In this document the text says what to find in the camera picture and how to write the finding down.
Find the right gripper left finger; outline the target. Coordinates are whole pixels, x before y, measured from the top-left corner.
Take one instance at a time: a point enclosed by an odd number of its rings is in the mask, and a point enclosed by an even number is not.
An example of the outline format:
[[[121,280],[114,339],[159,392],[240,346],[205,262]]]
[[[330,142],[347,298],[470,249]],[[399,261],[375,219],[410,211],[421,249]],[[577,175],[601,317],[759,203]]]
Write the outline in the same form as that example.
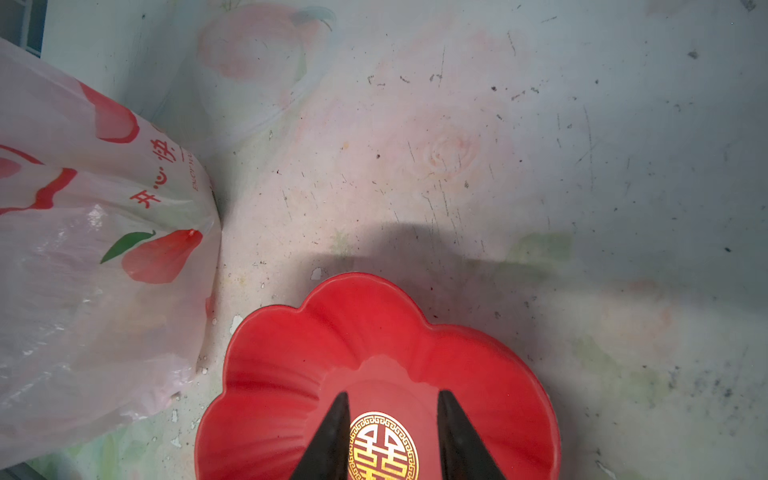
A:
[[[291,480],[345,480],[348,476],[350,408],[340,392],[323,417]]]

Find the pink plastic bag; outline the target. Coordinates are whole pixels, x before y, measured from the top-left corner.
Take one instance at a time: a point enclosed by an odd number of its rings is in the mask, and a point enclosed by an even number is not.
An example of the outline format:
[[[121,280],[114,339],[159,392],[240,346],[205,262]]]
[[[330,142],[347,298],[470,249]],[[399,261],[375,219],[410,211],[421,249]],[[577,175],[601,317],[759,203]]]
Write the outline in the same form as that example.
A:
[[[189,384],[221,228],[196,157],[1,45],[1,464],[153,416]]]

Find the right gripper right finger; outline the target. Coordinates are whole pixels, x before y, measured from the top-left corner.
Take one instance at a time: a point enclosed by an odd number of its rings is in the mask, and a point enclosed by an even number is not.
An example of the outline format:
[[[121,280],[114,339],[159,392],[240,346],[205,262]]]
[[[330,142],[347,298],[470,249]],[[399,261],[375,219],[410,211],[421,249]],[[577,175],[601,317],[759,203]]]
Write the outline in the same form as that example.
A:
[[[437,400],[441,474],[444,480],[505,480],[455,395],[441,390]]]

